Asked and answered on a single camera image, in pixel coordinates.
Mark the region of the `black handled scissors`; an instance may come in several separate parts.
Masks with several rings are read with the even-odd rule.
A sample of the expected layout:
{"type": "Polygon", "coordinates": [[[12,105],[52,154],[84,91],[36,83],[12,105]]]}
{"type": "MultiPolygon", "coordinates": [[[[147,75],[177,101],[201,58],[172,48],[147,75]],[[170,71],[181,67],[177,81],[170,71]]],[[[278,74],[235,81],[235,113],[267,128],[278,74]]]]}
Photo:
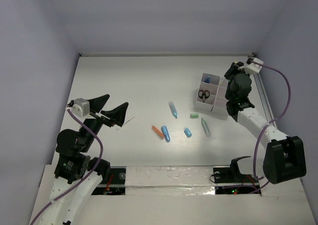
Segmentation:
{"type": "Polygon", "coordinates": [[[199,90],[198,97],[205,103],[206,99],[210,97],[210,92],[208,90],[199,90]]]}

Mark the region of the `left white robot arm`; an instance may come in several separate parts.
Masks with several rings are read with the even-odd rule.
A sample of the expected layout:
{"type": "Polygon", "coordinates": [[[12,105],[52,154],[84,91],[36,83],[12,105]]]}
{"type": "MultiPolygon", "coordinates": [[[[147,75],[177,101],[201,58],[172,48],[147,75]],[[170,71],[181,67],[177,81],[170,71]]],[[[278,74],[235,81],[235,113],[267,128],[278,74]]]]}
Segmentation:
{"type": "Polygon", "coordinates": [[[103,144],[98,137],[102,126],[122,127],[129,103],[110,111],[103,107],[109,94],[77,98],[66,106],[68,114],[80,125],[78,131],[64,129],[57,136],[59,159],[49,202],[30,222],[32,225],[74,225],[97,185],[109,180],[110,162],[103,160],[103,144]]]}

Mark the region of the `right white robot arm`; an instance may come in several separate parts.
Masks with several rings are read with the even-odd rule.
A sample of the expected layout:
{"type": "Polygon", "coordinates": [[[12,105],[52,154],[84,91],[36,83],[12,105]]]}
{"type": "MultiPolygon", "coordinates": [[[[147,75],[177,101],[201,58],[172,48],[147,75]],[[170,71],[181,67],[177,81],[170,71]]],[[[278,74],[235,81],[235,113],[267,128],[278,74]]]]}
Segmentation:
{"type": "Polygon", "coordinates": [[[240,125],[248,129],[257,139],[254,157],[258,147],[263,145],[264,177],[271,184],[278,184],[304,177],[307,173],[304,143],[298,136],[288,136],[279,131],[271,121],[264,119],[250,102],[251,75],[258,74],[264,64],[258,58],[249,58],[246,63],[233,62],[225,73],[228,81],[225,98],[228,114],[240,125]]]}

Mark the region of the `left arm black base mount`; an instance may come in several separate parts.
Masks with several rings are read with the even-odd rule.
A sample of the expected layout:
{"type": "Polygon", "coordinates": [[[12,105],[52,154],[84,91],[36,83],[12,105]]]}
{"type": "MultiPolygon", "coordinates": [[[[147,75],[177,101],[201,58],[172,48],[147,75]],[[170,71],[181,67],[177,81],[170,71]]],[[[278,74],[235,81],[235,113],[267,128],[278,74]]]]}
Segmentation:
{"type": "Polygon", "coordinates": [[[125,195],[126,191],[126,167],[111,167],[110,174],[107,179],[94,189],[92,195],[125,195]]]}

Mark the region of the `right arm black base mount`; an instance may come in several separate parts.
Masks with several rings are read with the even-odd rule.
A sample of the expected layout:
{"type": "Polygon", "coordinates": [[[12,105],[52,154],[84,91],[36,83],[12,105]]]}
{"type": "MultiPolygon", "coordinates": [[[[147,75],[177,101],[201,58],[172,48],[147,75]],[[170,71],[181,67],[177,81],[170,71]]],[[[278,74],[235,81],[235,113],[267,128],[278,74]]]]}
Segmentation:
{"type": "Polygon", "coordinates": [[[209,180],[215,185],[216,195],[239,195],[239,194],[260,194],[256,191],[260,188],[252,175],[242,174],[239,170],[238,161],[250,156],[237,157],[231,160],[230,165],[216,166],[209,180]]]}

